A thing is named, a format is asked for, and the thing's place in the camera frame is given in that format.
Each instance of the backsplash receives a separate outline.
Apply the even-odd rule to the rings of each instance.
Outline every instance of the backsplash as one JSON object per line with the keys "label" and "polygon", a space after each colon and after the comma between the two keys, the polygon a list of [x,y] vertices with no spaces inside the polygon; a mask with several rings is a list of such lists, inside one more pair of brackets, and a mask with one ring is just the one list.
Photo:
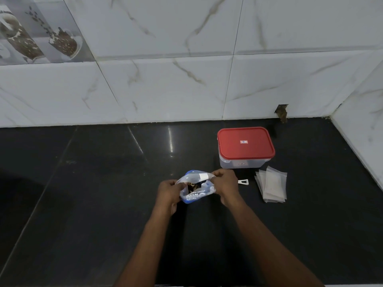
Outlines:
{"label": "backsplash", "polygon": [[0,127],[276,118],[279,104],[328,116],[383,60],[383,0],[0,0],[0,11]]}

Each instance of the glass picture on tile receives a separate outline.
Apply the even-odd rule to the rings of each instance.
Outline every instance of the glass picture on tile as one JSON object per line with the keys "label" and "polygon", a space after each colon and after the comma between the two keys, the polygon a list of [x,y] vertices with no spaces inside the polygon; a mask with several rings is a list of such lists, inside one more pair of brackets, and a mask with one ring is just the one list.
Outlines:
{"label": "glass picture on tile", "polygon": [[63,0],[0,0],[0,34],[0,65],[94,61]]}

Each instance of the open plastic packet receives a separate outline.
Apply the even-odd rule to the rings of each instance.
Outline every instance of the open plastic packet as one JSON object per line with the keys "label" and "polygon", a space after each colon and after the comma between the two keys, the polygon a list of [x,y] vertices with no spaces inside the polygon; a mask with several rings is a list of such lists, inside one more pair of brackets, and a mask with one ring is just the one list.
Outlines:
{"label": "open plastic packet", "polygon": [[190,170],[185,176],[181,177],[177,183],[185,183],[186,187],[180,191],[180,197],[184,203],[192,203],[204,196],[215,193],[216,189],[210,179],[215,177],[213,174]]}

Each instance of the blue plastic pouch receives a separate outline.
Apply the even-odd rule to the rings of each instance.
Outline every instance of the blue plastic pouch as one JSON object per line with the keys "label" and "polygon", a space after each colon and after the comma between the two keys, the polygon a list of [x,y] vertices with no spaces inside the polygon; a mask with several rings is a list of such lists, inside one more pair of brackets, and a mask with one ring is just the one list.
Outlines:
{"label": "blue plastic pouch", "polygon": [[215,193],[216,189],[214,188],[214,184],[211,183],[210,179],[215,177],[213,174],[199,171],[199,170],[190,170],[186,172],[185,176],[181,177],[177,183],[188,183],[197,184],[202,181],[205,181],[201,184],[200,188],[197,188],[193,192],[189,193],[188,186],[180,191],[180,197],[184,203],[192,203],[194,201],[203,198],[204,196],[208,196],[209,194]]}

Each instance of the red-lidded plastic container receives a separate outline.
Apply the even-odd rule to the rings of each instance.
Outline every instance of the red-lidded plastic container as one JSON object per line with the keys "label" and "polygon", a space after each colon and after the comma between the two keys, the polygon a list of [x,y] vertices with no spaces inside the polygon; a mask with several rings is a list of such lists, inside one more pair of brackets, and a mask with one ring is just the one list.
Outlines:
{"label": "red-lidded plastic container", "polygon": [[259,168],[275,155],[263,127],[221,129],[217,137],[222,168]]}

